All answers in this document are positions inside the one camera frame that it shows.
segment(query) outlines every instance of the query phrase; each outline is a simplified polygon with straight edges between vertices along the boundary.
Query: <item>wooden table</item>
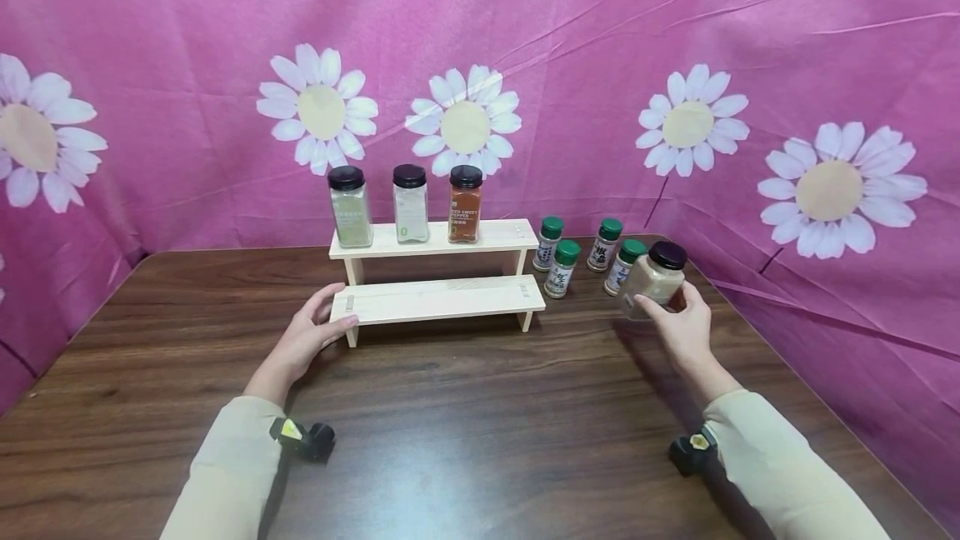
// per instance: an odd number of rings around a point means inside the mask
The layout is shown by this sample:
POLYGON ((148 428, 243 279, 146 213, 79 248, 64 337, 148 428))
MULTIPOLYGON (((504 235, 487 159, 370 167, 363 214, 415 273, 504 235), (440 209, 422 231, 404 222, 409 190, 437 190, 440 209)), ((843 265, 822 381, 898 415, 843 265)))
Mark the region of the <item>wooden table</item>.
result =
MULTIPOLYGON (((367 281, 501 264, 460 260, 372 262, 367 281)), ((807 434, 892 537, 947 538, 703 276, 687 275, 713 307, 720 361, 807 434)), ((326 248, 142 262, 0 422, 0 535, 157 538, 218 409, 314 288, 344 278, 326 248)), ((770 538, 722 472, 683 478, 665 458, 699 415, 655 332, 619 317, 601 286, 581 264, 530 333, 513 315, 393 324, 324 352, 290 413, 333 425, 338 444, 326 467, 284 468, 270 538, 770 538)))

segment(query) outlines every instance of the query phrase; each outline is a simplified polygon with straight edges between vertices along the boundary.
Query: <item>black cap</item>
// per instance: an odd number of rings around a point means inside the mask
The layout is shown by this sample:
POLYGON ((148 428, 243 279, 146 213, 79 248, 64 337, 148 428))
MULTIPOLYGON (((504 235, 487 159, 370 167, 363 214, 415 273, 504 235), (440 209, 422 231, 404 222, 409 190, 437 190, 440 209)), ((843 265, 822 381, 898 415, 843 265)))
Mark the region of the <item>black cap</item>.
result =
POLYGON ((332 190, 356 190, 363 185, 363 170, 352 165, 334 167, 327 174, 327 184, 332 190))
POLYGON ((450 170, 450 184, 457 188, 480 188, 483 172, 473 165, 458 165, 450 170))
POLYGON ((680 271, 687 264, 687 251, 673 242, 655 242, 648 255, 651 261, 664 269, 680 271))
POLYGON ((426 169, 418 165, 398 165, 393 168, 393 186, 419 188, 426 185, 426 169))

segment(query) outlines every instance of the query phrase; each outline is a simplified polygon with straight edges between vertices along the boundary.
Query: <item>right hand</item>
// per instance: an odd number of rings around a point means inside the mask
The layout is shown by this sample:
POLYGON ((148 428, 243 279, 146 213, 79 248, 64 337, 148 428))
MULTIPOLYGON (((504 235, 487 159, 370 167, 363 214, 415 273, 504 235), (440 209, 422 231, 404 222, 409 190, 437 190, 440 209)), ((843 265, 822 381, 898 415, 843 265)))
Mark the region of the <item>right hand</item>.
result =
POLYGON ((688 366, 712 356, 710 352, 710 307, 690 282, 681 288, 687 306, 681 312, 669 312, 642 294, 633 300, 657 326, 667 354, 678 365, 688 366))

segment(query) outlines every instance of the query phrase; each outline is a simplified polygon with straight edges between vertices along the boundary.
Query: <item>small spice bottle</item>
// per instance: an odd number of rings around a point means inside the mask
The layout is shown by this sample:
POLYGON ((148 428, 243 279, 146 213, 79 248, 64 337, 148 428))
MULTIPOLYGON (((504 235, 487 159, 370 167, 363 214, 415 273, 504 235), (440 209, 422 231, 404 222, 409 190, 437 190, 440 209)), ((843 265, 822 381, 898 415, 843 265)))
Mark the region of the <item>small spice bottle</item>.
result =
POLYGON ((393 168, 393 216, 398 243, 425 243, 430 239, 426 214, 426 170, 417 165, 393 168))
POLYGON ((560 217, 544 217, 539 233, 539 246, 537 254, 534 255, 534 269, 538 271, 549 271, 550 263, 553 263, 553 249, 560 242, 560 236, 563 234, 563 220, 560 217))
POLYGON ((563 295, 567 294, 570 276, 573 275, 573 267, 577 264, 579 256, 580 244, 576 244, 571 239, 562 239, 557 242, 557 248, 553 251, 553 262, 550 264, 550 273, 543 284, 543 292, 546 295, 550 298, 563 298, 563 295))
POLYGON ((636 294, 643 294, 665 307, 683 285, 683 266, 686 264, 687 251, 680 244, 656 242, 650 252, 633 263, 627 280, 620 286, 617 294, 620 308, 628 318, 646 318, 643 309, 633 301, 636 294))
POLYGON ((475 243, 480 229, 480 186, 483 172, 472 165, 458 165, 450 172, 451 243, 475 243))
POLYGON ((602 289, 607 290, 607 294, 617 296, 620 285, 627 279, 630 273, 630 267, 637 257, 647 254, 647 245, 640 241, 634 241, 628 237, 620 245, 620 252, 617 254, 617 260, 613 261, 610 267, 610 275, 607 275, 607 281, 602 284, 602 289))
POLYGON ((343 248, 366 248, 373 244, 373 226, 367 205, 367 185, 359 167, 334 167, 327 174, 330 202, 343 248))
POLYGON ((595 273, 604 273, 613 258, 613 246, 617 244, 617 238, 620 238, 620 232, 623 231, 623 224, 619 219, 609 217, 600 222, 600 230, 593 241, 593 250, 587 258, 587 269, 595 273))

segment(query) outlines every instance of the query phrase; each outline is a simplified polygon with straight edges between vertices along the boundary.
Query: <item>pink backdrop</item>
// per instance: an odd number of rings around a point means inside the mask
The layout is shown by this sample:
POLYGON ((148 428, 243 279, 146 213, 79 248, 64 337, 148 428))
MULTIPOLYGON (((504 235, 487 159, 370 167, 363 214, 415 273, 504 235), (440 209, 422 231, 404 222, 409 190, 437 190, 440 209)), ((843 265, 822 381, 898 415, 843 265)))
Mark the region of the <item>pink backdrop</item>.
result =
POLYGON ((329 163, 385 220, 396 163, 470 162, 487 218, 686 245, 960 532, 958 5, 5 0, 0 407, 144 255, 327 244, 329 163))

